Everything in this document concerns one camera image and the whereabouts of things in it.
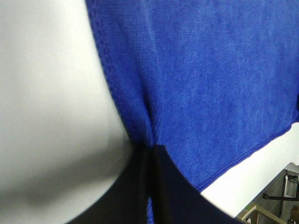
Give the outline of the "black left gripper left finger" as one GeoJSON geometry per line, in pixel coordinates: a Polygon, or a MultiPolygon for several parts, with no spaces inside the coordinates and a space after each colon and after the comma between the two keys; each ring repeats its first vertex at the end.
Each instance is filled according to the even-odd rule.
{"type": "Polygon", "coordinates": [[[146,224],[149,150],[133,151],[129,163],[108,191],[70,224],[146,224]]]}

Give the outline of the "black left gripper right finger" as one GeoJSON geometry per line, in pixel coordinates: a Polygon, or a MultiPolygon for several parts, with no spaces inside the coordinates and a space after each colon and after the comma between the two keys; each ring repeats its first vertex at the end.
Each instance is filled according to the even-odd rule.
{"type": "Polygon", "coordinates": [[[201,196],[162,145],[152,149],[152,210],[156,224],[240,223],[201,196]]]}

